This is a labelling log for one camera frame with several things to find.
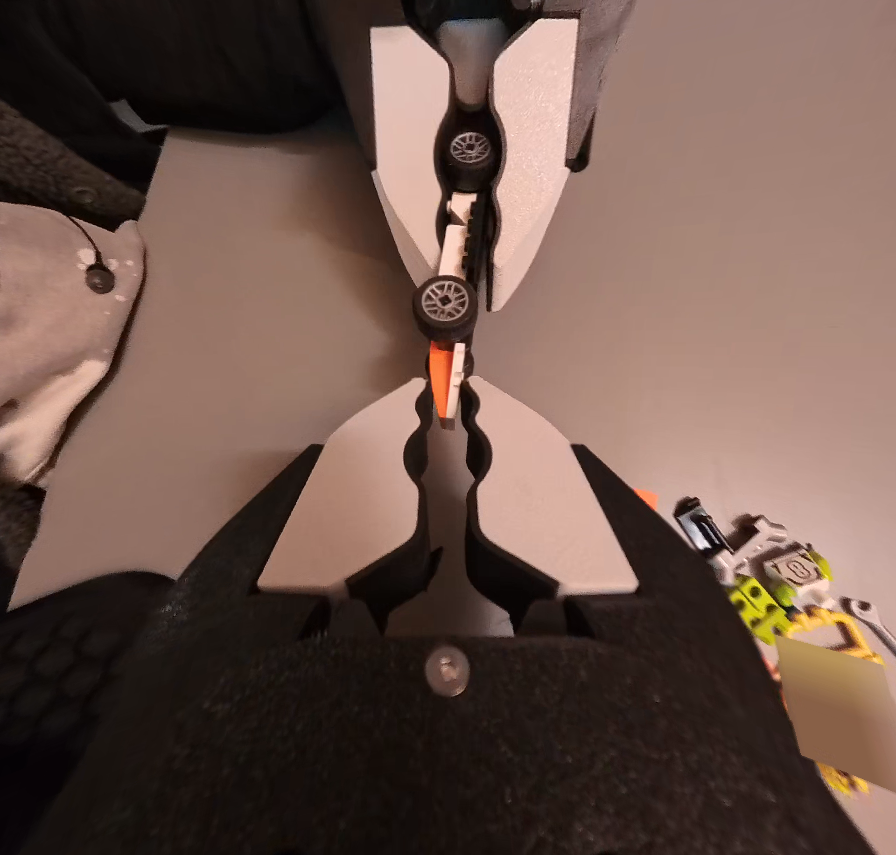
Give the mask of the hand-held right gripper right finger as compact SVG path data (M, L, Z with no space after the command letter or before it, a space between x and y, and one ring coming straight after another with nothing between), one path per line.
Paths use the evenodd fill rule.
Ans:
M535 602L638 590L573 444L552 423L489 382L468 382L465 429L465 567L477 592L523 619Z

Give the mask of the lime white lego minifigure torso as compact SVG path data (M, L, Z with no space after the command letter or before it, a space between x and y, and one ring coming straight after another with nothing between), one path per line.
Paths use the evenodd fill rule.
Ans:
M776 646L778 637L792 637L797 633L794 619L799 610L793 602L794 594L794 589L787 584L770 592L761 581L743 573L736 574L727 589L728 600L747 630L767 646Z

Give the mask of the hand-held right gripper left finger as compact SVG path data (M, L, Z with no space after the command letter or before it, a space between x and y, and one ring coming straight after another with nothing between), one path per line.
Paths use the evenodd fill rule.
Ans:
M373 619L429 584L429 384L408 382L322 446L261 573L262 592L357 600Z

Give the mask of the yellow lego hand truck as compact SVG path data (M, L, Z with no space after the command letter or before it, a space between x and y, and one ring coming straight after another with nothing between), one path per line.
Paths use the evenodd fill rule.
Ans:
M799 630L804 633L820 628L831 628L837 632L839 635L837 644L828 646L828 649L881 666L885 665L883 657L868 645L866 638L858 628L857 621L850 615L813 606L801 613L798 618L799 620L793 619L793 622L795 625L799 625Z

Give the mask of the orange lego race car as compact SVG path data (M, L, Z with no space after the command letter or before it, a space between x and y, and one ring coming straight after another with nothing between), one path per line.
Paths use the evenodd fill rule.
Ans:
M434 153L444 196L436 217L441 253L412 300L414 321L428 341L428 383L444 430L454 428L462 383L473 373L477 320L492 307L494 187L502 156L498 123L489 109L448 113Z

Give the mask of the dark lego piece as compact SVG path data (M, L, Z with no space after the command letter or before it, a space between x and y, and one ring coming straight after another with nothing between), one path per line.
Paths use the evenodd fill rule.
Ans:
M687 497L679 500L674 517L692 547L703 558L711 559L723 552L733 551L721 528L699 498Z

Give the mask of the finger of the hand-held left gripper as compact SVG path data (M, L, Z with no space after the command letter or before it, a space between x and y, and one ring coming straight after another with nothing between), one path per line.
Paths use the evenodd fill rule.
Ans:
M436 146L452 98L450 65L413 28L371 28L375 189L399 256L418 286L437 271L445 197Z
M534 21L497 56L490 102L502 142L490 311L528 273L566 186L577 21Z

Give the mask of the person's pale printed shirt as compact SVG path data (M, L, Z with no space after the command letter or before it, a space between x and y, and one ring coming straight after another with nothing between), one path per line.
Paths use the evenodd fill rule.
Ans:
M1 207L2 479L38 483L72 413L106 377L139 299L137 222L115 231Z

